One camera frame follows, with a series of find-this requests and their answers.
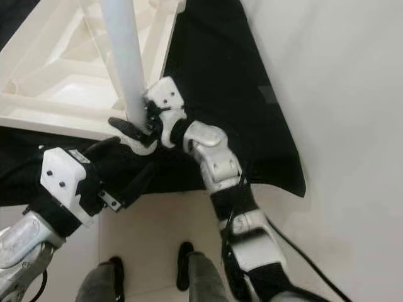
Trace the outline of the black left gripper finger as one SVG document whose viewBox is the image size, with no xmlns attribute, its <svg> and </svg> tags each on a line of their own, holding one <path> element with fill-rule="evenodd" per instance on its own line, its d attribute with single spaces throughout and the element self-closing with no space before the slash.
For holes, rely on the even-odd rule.
<svg viewBox="0 0 403 302">
<path fill-rule="evenodd" d="M 118 201 L 123 209 L 127 209 L 149 187 L 156 173 L 157 164 L 121 164 L 119 176 L 125 181 L 118 190 Z"/>
<path fill-rule="evenodd" d="M 83 155 L 88 159 L 112 159 L 118 158 L 120 155 L 121 139 L 117 136 L 104 139 L 103 141 L 94 143 L 86 147 Z"/>
</svg>

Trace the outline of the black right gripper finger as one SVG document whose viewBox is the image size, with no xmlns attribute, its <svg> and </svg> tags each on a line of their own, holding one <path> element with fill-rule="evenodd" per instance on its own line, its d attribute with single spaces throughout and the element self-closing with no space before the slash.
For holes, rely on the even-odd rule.
<svg viewBox="0 0 403 302">
<path fill-rule="evenodd" d="M 130 123 L 126 119 L 109 117 L 108 123 L 126 137 L 126 142 L 135 148 L 147 148 L 153 144 L 153 140 L 149 135 L 141 132 L 135 124 Z"/>
</svg>

